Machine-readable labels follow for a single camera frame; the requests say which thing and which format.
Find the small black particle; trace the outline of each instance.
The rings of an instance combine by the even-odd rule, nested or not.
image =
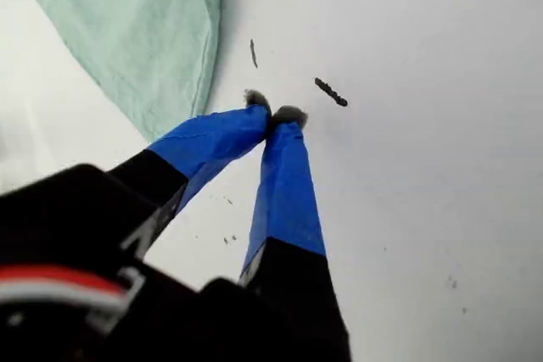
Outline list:
[[[334,91],[332,87],[330,87],[326,82],[324,82],[320,78],[315,78],[315,85],[321,88],[324,91],[324,93],[326,93],[331,99],[336,101],[336,103],[339,106],[345,107],[349,104],[346,99],[343,99],[342,97],[340,97],[340,95],[338,95],[338,93]]]
[[[255,68],[258,69],[258,64],[256,63],[255,42],[253,41],[252,38],[251,38],[250,48],[251,48],[251,58],[253,59],[253,64],[255,65]]]

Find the blue tape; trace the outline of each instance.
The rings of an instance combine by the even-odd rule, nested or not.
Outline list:
[[[326,256],[304,137],[294,122],[279,125],[266,142],[244,269],[267,237]]]
[[[177,212],[228,163],[262,142],[268,119],[260,105],[198,116],[148,147],[188,178]]]

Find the black mark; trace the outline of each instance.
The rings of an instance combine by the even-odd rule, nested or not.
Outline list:
[[[449,278],[447,279],[447,286],[449,286],[451,289],[455,290],[458,287],[458,281],[455,280],[452,275],[449,275]]]
[[[251,58],[253,59],[253,64],[255,65],[255,68],[258,69],[258,64],[256,63],[256,52],[255,52],[255,42],[251,38]]]
[[[329,97],[331,97],[339,106],[347,106],[349,103],[340,97],[336,91],[333,91],[332,88],[320,78],[315,78],[315,85],[321,88]]]

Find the green fabric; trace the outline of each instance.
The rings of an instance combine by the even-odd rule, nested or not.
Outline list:
[[[220,0],[37,1],[72,54],[146,138],[203,112]]]

